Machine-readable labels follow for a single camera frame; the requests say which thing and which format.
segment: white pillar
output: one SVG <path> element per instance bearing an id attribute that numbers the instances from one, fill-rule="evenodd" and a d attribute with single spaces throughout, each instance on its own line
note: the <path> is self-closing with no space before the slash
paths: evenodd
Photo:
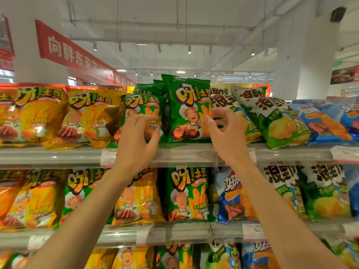
<path id="1" fill-rule="evenodd" d="M 316 18 L 318 0 L 303 0 L 280 19 L 274 97 L 325 99 L 337 51 L 339 23 Z"/>
<path id="2" fill-rule="evenodd" d="M 16 81 L 67 84 L 67 67 L 40 58 L 35 27 L 36 19 L 62 33 L 56 0 L 0 0 L 0 10 L 9 19 Z"/>

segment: white ceiling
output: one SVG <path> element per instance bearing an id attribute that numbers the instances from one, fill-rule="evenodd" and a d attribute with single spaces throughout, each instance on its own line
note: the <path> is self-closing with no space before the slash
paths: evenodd
<path id="1" fill-rule="evenodd" d="M 278 14 L 299 1 L 59 0 L 59 8 L 65 36 L 110 66 L 126 69 L 126 75 L 138 83 L 151 82 L 151 73 L 160 77 L 177 70 L 186 71 L 188 77 L 222 75 L 221 81 L 250 77 L 260 82 L 273 79 Z M 330 3 L 321 1 L 318 13 L 332 10 Z M 351 0 L 347 7 L 338 49 L 357 45 L 345 48 L 337 59 L 359 54 L 359 0 Z M 343 64 L 347 62 L 359 63 L 359 55 Z"/>

